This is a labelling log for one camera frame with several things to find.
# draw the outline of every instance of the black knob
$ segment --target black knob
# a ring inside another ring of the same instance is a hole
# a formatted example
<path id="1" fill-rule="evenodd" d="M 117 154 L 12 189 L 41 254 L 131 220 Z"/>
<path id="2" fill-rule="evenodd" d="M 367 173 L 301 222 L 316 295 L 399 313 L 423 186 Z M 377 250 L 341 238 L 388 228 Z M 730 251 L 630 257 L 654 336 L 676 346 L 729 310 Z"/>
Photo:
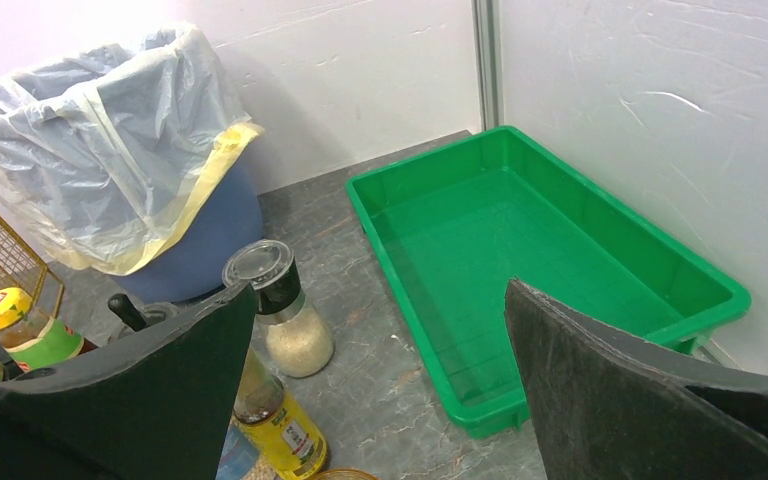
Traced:
<path id="1" fill-rule="evenodd" d="M 139 332 L 148 324 L 143 314 L 131 303 L 131 299 L 124 293 L 116 293 L 107 300 L 107 308 L 122 320 L 122 323 L 131 327 L 131 330 Z"/>

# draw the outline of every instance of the white plastic bag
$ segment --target white plastic bag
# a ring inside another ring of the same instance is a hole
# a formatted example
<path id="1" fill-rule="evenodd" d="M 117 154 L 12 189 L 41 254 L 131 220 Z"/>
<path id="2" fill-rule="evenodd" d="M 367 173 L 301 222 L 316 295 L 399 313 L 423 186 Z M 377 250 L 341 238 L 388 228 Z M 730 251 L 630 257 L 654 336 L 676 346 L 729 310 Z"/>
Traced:
<path id="1" fill-rule="evenodd" d="M 115 275 L 184 235 L 259 127 L 176 25 L 0 78 L 0 199 L 56 260 Z"/>

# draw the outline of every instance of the green plastic bin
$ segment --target green plastic bin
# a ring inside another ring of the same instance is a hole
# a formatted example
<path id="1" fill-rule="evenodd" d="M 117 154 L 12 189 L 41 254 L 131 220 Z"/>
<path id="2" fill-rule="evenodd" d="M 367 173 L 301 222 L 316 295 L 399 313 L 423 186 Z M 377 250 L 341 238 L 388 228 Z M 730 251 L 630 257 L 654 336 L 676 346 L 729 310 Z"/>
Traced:
<path id="1" fill-rule="evenodd" d="M 745 288 L 512 127 L 349 180 L 443 407 L 480 438 L 529 418 L 504 319 L 519 277 L 690 353 Z"/>

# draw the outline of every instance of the marble surface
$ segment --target marble surface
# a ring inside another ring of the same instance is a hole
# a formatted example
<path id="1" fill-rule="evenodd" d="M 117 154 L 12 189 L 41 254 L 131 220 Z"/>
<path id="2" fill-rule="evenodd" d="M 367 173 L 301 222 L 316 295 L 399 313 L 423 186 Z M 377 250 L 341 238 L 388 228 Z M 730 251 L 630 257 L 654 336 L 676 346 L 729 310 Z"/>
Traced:
<path id="1" fill-rule="evenodd" d="M 482 440 L 449 422 L 344 188 L 358 173 L 465 135 L 261 196 L 267 237 L 294 249 L 304 289 L 334 332 L 337 350 L 324 370 L 284 379 L 328 439 L 332 468 L 394 480 L 546 478 L 530 422 Z M 105 302 L 121 289 L 93 271 L 55 270 L 67 286 L 63 318 L 106 343 L 119 322 Z M 264 352 L 259 332 L 253 345 Z"/>

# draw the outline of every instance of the yellow jar lid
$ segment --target yellow jar lid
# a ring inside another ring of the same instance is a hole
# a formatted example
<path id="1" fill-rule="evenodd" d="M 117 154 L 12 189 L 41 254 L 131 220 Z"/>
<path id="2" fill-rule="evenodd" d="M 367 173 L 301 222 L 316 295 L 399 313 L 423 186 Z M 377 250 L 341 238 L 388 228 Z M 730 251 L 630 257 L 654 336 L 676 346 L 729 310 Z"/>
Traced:
<path id="1" fill-rule="evenodd" d="M 21 288 L 0 290 L 0 330 L 21 320 L 32 304 L 31 296 Z"/>

